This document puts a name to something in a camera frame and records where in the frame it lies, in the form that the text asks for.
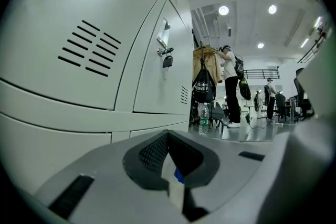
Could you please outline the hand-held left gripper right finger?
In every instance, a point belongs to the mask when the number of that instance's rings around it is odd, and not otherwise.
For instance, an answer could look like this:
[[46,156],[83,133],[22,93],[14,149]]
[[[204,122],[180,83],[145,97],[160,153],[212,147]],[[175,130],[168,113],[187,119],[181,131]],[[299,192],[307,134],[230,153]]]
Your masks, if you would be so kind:
[[272,142],[232,142],[173,132],[193,147],[204,146],[217,157],[219,167],[207,185],[190,190],[202,209],[195,223],[261,223],[260,214],[276,181],[289,134]]

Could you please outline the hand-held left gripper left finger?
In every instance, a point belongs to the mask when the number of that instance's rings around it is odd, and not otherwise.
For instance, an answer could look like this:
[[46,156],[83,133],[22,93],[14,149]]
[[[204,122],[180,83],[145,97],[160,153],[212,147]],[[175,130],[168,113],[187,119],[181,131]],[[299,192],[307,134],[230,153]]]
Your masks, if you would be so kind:
[[72,223],[187,223],[165,191],[142,189],[123,168],[122,160],[128,149],[156,134],[142,134],[89,151],[49,178],[35,198],[50,206],[83,174],[94,181],[70,215]]

